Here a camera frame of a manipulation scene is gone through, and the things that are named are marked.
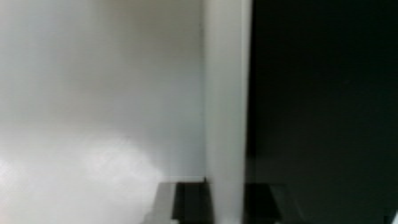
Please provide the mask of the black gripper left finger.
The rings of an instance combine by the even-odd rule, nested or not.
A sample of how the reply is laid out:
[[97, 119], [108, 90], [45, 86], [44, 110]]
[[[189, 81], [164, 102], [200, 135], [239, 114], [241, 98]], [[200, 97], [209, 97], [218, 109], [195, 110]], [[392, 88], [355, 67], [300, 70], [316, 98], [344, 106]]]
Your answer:
[[212, 224], [212, 204], [205, 182], [157, 185], [143, 224]]

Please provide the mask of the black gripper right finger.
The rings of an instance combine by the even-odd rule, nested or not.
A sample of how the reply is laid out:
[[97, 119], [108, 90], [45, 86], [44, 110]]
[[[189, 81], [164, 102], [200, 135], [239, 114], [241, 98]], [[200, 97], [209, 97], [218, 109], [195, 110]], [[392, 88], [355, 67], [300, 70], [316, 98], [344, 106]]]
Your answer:
[[284, 184], [244, 185], [243, 224], [308, 224]]

